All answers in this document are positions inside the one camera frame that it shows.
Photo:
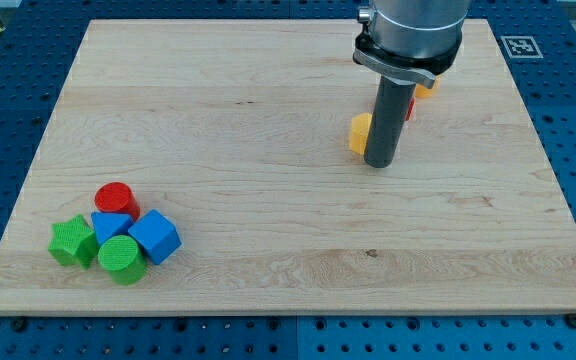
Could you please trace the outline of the yellow block behind arm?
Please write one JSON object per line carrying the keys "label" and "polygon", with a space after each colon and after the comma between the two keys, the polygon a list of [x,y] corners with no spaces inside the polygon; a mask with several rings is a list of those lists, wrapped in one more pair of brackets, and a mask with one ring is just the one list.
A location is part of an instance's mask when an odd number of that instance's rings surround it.
{"label": "yellow block behind arm", "polygon": [[417,84],[414,90],[414,97],[418,99],[430,98],[435,95],[440,85],[441,77],[438,76],[430,87],[423,84]]}

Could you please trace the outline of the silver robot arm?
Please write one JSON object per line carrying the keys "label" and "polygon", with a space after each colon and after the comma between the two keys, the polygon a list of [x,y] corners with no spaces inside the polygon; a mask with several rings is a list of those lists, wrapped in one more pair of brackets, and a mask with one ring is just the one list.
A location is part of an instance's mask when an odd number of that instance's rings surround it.
{"label": "silver robot arm", "polygon": [[353,61],[398,85],[434,86],[462,42],[469,0],[371,0],[358,8],[362,30]]}

